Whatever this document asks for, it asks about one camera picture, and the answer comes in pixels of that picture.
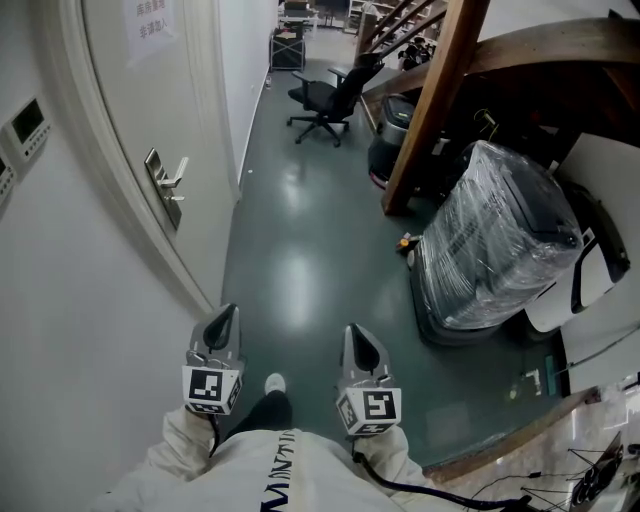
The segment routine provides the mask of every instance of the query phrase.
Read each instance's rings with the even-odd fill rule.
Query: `white wall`
[[[224,81],[238,181],[269,69],[269,36],[277,24],[277,9],[278,0],[219,2]]]
[[[480,40],[522,28],[578,18],[606,18],[613,9],[638,18],[630,0],[491,0]]]
[[[562,328],[567,360],[585,358],[640,322],[640,148],[583,135],[560,173],[584,185],[611,215],[625,243],[631,269],[623,280]],[[571,390],[618,382],[640,371],[640,332],[569,372]]]
[[[28,4],[0,0],[0,123],[47,94]],[[81,510],[180,405],[194,319],[102,209],[59,124],[0,209],[0,240],[0,510]]]

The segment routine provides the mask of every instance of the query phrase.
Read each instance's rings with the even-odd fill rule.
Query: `white door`
[[[83,9],[94,69],[131,170],[167,238],[215,306],[222,293],[234,199],[224,137],[205,136],[198,116],[185,1],[192,0],[84,0]],[[208,50],[199,49],[201,56],[208,58]],[[223,105],[207,107],[226,120]],[[166,178],[188,158],[174,189],[154,183],[145,165],[152,148]],[[176,209],[178,222],[171,215]]]

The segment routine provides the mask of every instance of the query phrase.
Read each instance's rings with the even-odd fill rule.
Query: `wall-mounted control panel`
[[[5,123],[4,131],[22,162],[31,160],[51,131],[42,99],[37,95],[31,98]]]
[[[16,182],[16,171],[9,164],[9,160],[0,150],[0,205],[11,192],[11,188]]]

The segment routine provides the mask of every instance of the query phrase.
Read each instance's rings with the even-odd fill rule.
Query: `door frame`
[[[120,145],[93,67],[82,0],[38,0],[37,5],[35,21],[48,51],[43,66],[56,86],[55,107],[90,184],[158,279],[194,315],[211,312],[218,304],[206,299],[162,230]],[[200,127],[205,140],[221,132],[229,185],[237,202],[240,189],[231,153],[217,2],[187,0],[184,18]],[[203,48],[211,48],[210,54]],[[211,102],[222,105],[222,116],[207,108]]]

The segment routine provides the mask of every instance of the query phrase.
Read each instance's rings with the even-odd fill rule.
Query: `green floor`
[[[331,80],[329,66],[309,61],[305,74]],[[371,133],[360,110],[342,147],[322,130],[294,144],[305,125],[285,126],[287,116],[303,113],[287,90],[298,85],[290,73],[274,73],[244,166],[224,300],[240,306],[248,369],[228,421],[249,411],[277,371],[287,380],[296,426],[343,440],[334,386],[349,322],[388,348],[403,391],[402,426],[423,466],[481,448],[544,414],[559,398],[547,396],[546,386],[536,397],[533,380],[521,374],[537,367],[544,377],[548,346],[525,352],[501,336],[458,349],[420,341],[405,260],[394,247],[406,231],[422,230],[430,207],[419,205],[422,215],[410,219],[382,214],[382,192],[367,176]]]

